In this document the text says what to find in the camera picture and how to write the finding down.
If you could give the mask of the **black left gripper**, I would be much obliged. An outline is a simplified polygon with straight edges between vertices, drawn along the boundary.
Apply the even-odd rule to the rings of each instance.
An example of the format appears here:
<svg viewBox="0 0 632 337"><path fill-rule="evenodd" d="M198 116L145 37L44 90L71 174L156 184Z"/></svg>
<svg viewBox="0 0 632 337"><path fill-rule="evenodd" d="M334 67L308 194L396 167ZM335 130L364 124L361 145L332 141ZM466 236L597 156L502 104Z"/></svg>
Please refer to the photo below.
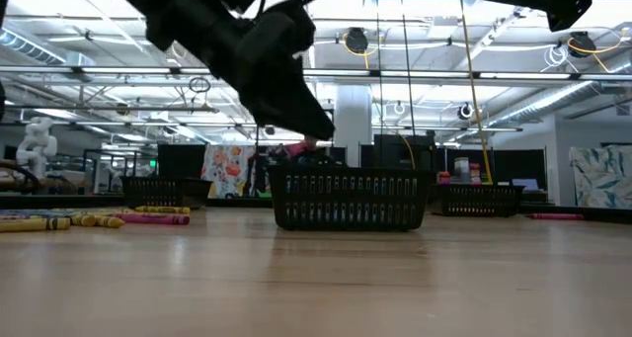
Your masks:
<svg viewBox="0 0 632 337"><path fill-rule="evenodd" d="M300 53L315 25L300 0L287 0L253 19L233 17L217 0L201 2L196 57L239 93L259 126L330 139L335 126L308 89Z"/></svg>

